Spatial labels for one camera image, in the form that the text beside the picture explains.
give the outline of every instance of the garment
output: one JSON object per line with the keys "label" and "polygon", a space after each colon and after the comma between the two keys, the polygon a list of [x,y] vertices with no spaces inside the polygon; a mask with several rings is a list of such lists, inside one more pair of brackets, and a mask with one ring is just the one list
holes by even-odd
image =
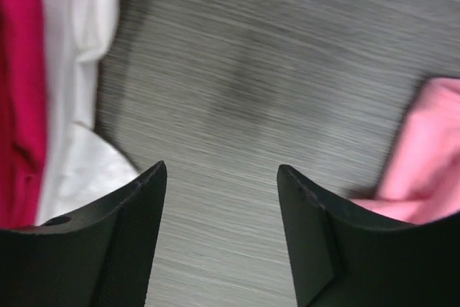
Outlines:
{"label": "garment", "polygon": [[427,82],[408,113],[375,200],[354,202],[414,224],[460,210],[460,80]]}
{"label": "garment", "polygon": [[2,165],[11,181],[1,192],[2,223],[14,228],[34,223],[46,155],[46,87],[42,0],[0,0],[2,74],[10,103],[2,127],[12,151]]}
{"label": "garment", "polygon": [[113,40],[118,0],[44,0],[49,150],[37,224],[90,203],[137,176],[93,133],[98,61]]}

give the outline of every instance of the gray wooden surface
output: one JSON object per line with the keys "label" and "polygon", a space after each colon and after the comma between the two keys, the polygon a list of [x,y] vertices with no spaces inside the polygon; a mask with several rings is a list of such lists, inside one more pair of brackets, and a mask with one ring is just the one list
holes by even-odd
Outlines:
{"label": "gray wooden surface", "polygon": [[169,170],[147,306],[295,306],[275,174],[372,186],[459,0],[121,0],[99,130]]}

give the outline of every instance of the red fabric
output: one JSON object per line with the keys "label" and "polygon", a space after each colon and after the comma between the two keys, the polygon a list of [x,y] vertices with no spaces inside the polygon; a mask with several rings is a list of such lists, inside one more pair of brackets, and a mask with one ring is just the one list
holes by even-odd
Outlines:
{"label": "red fabric", "polygon": [[45,165],[42,0],[0,0],[0,24],[0,227],[16,228],[35,221]]}

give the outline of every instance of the pink fabric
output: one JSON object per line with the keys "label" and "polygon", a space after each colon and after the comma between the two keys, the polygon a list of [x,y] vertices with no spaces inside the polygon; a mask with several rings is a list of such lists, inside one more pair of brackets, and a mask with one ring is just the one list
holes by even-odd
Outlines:
{"label": "pink fabric", "polygon": [[414,224],[460,210],[460,80],[434,78],[425,85],[376,198],[353,202]]}
{"label": "pink fabric", "polygon": [[34,223],[45,165],[46,86],[42,0],[0,0],[1,79],[8,88],[12,187],[0,191],[0,226]]}

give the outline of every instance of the folded cloth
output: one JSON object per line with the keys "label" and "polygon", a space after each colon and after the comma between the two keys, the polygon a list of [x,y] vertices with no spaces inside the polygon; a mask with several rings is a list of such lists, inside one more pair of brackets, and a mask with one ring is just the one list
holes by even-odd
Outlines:
{"label": "folded cloth", "polygon": [[36,224],[84,206],[137,176],[93,133],[98,62],[119,17],[118,0],[44,0],[49,147]]}
{"label": "folded cloth", "polygon": [[1,97],[6,107],[1,111],[0,226],[14,228],[35,221],[45,165],[47,122],[42,0],[0,0],[0,22],[3,44]]}
{"label": "folded cloth", "polygon": [[353,201],[413,224],[460,210],[460,80],[427,82],[408,113],[375,199]]}

